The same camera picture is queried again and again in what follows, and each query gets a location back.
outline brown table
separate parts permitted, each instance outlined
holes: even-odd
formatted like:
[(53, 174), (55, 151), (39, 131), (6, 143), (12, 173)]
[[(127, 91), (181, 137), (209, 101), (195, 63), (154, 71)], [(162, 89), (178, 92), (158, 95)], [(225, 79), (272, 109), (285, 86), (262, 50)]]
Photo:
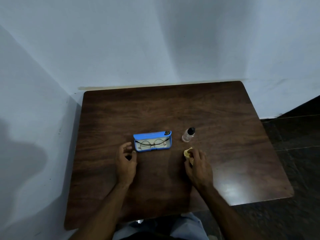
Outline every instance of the brown table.
[[(190, 143), (181, 136), (195, 127)], [(239, 81), (88, 91), (84, 94), (65, 218), (78, 228), (116, 182), (114, 157), (133, 134), (172, 131), (169, 150), (138, 153), (121, 221), (207, 209), (184, 169), (183, 150), (203, 149), (214, 186), (230, 205), (294, 191)]]

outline small bottle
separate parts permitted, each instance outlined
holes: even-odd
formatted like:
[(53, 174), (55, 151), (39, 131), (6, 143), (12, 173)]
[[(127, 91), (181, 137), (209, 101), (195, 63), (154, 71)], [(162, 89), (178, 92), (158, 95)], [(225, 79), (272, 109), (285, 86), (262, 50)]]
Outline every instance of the small bottle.
[(195, 136), (195, 131), (196, 129), (194, 127), (190, 127), (189, 129), (187, 129), (182, 136), (182, 141), (189, 142), (192, 139), (192, 137)]

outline wood grain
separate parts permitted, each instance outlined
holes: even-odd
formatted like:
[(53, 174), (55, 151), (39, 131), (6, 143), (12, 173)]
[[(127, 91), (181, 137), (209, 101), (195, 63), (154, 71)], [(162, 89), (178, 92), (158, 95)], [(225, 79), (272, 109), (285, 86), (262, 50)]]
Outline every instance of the wood grain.
[[(190, 143), (181, 136), (195, 127)], [(78, 228), (116, 182), (114, 157), (133, 134), (172, 131), (172, 147), (138, 153), (120, 221), (206, 209), (184, 169), (183, 151), (204, 150), (214, 186), (230, 205), (293, 195), (239, 81), (85, 92), (65, 218)]]

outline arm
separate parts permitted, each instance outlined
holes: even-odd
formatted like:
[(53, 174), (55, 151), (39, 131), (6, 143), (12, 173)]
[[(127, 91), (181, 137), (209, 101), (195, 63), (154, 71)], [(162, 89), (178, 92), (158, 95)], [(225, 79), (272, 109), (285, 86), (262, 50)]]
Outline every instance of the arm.
[(119, 147), (115, 159), (117, 171), (117, 183), (104, 198), (102, 204), (79, 230), (72, 235), (70, 240), (111, 240), (118, 222), (118, 216), (125, 199), (126, 193), (136, 174), (137, 153), (132, 151), (131, 160), (124, 153), (131, 150), (131, 142), (127, 142)]
[(191, 167), (189, 159), (186, 160), (186, 174), (218, 222), (223, 236), (227, 240), (263, 240), (214, 188), (212, 168), (205, 153), (197, 149), (190, 149), (188, 152), (194, 158), (194, 162)]

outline floor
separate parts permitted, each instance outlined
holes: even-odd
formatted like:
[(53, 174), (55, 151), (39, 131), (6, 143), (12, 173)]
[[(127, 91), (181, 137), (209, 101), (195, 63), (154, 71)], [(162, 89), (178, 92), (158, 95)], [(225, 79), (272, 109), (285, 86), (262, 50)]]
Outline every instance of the floor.
[[(295, 195), (234, 209), (270, 239), (320, 239), (320, 96), (276, 119), (261, 122)], [(195, 215), (208, 235), (224, 239), (209, 211)]]

